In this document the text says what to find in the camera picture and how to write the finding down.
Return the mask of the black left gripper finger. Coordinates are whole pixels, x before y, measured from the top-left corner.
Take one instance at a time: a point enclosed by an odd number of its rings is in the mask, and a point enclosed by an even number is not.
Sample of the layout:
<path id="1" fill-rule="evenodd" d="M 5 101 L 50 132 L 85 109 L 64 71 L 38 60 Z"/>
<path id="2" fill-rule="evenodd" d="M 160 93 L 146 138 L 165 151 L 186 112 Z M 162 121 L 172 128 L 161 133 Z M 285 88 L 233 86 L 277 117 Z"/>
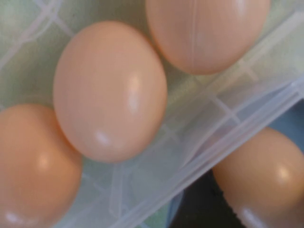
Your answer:
<path id="1" fill-rule="evenodd" d="M 243 228 L 209 170 L 185 191 L 186 228 Z"/>

